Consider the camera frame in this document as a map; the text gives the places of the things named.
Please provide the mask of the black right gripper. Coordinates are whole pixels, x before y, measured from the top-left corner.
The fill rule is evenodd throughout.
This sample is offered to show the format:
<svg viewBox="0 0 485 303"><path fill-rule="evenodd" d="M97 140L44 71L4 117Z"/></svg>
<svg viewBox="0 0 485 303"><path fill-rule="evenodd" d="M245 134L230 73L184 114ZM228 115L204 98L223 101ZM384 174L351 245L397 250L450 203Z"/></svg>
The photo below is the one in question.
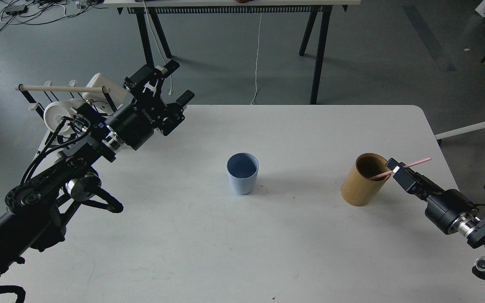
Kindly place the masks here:
<svg viewBox="0 0 485 303"><path fill-rule="evenodd" d="M473 203L456 189L444 191L426 176L410 169L393 158L385 166L392 171L393 178L408 194L426 201L425 216L446 235L460 231L460 225L466 223L468 230L477 225Z"/></svg>

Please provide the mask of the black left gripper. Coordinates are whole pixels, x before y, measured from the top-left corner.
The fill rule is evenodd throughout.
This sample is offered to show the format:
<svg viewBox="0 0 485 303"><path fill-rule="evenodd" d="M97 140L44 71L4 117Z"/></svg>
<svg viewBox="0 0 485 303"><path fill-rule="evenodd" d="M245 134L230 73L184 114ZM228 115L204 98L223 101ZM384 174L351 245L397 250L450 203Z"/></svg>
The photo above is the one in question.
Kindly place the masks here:
<svg viewBox="0 0 485 303"><path fill-rule="evenodd" d="M175 60L157 67L146 64L125 77L123 88L132 100L110 115L106 124L131 149L138 150L153 136L155 129L168 136L185 120L184 111L195 97L194 92L186 90L167 105L161 98L165 79L179 67L180 63Z"/></svg>

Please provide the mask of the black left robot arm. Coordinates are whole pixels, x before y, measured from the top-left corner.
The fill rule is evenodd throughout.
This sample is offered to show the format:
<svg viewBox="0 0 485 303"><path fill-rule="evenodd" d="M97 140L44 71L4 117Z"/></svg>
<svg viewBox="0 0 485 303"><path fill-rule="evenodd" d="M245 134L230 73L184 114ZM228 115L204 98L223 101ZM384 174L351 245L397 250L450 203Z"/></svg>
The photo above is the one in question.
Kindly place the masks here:
<svg viewBox="0 0 485 303"><path fill-rule="evenodd" d="M13 263L24 263L27 249L40 252L65 240L66 226L81 205L121 213L123 204L101 187L93 169L100 158L113 162L124 149L139 149L155 130L169 135L185 119L185 106L194 93L185 91L165 104L164 80L179 68L175 60L164 66L144 65L123 87L132 100L116 108L108 88L113 113L102 114L93 100L80 100L49 136L44 149L29 165L20 184L5 197L6 213L0 217L0 278ZM1 285L0 294L13 293L23 303L25 290Z"/></svg>

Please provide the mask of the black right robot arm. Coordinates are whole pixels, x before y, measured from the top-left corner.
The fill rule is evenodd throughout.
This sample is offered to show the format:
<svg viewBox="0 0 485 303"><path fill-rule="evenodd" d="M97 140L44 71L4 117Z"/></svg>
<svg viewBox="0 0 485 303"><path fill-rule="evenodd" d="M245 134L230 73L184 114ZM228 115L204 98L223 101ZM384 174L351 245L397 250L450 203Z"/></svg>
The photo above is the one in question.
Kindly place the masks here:
<svg viewBox="0 0 485 303"><path fill-rule="evenodd" d="M393 158L387 160L386 167L406 193L426 202L425 216L441 232L446 235L461 234L473 249L485 245L485 217L477 217L477 205L470 199L456 189L444 190ZM475 276L485 280L485 257L477 258L472 271Z"/></svg>

